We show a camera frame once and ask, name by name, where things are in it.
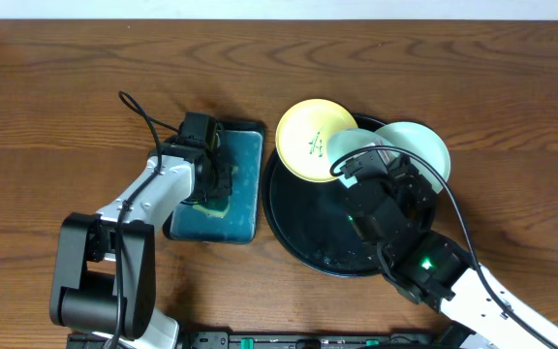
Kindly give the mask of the mint plate with large scribble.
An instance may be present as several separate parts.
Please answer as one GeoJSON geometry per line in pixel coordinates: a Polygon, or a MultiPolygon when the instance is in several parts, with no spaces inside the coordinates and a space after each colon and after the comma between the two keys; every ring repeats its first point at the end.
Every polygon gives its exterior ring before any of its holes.
{"type": "Polygon", "coordinates": [[[447,181],[450,153],[443,140],[431,129],[408,121],[393,122],[375,131],[375,144],[390,145],[415,153],[447,181]]]}

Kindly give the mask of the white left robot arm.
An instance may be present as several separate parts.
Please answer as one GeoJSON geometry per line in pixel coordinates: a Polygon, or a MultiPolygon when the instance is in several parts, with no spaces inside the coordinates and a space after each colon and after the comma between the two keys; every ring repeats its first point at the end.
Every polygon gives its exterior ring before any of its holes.
{"type": "Polygon", "coordinates": [[[73,212],[59,234],[49,317],[107,348],[173,348],[179,325],[155,306],[155,236],[184,201],[227,197],[220,147],[162,143],[139,177],[93,214],[73,212]]]}

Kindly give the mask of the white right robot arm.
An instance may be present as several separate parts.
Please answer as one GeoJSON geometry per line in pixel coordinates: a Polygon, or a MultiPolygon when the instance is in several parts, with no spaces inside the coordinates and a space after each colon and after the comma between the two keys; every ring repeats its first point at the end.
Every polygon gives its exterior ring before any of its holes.
{"type": "Polygon", "coordinates": [[[353,181],[348,218],[382,277],[409,301],[427,304],[497,348],[558,348],[558,327],[480,263],[465,219],[458,220],[465,246],[432,230],[435,192],[418,167],[445,192],[450,187],[415,153],[396,152],[386,162],[380,147],[365,147],[331,169],[353,181]]]}

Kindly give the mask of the mint plate with small scribble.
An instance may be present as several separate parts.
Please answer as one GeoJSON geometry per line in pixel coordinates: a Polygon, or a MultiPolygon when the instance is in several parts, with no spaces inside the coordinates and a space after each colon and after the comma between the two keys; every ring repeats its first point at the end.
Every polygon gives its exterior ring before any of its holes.
{"type": "MultiPolygon", "coordinates": [[[[346,153],[371,145],[392,145],[387,139],[380,135],[360,128],[343,130],[333,135],[327,143],[327,159],[332,165],[341,156],[346,153]]],[[[388,165],[397,155],[386,150],[378,150],[378,154],[382,157],[385,165],[388,165]]],[[[357,184],[357,179],[354,177],[345,178],[344,175],[338,177],[339,181],[349,188],[357,184]]]]}

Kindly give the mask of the green yellow sponge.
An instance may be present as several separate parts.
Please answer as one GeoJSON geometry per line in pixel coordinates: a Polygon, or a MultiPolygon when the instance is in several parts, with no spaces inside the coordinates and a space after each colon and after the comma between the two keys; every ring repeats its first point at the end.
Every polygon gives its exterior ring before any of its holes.
{"type": "Polygon", "coordinates": [[[215,185],[201,199],[194,201],[193,209],[210,217],[224,218],[230,208],[233,176],[237,170],[233,164],[219,165],[215,185]]]}

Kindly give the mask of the yellow plate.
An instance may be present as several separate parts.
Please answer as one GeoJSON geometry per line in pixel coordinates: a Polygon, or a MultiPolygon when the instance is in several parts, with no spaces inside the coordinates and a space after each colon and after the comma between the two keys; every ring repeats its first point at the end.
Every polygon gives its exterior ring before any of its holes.
{"type": "Polygon", "coordinates": [[[290,107],[275,134],[276,150],[283,165],[309,182],[325,183],[330,174],[328,141],[335,134],[354,129],[354,117],[341,105],[326,99],[309,99],[290,107]]]}

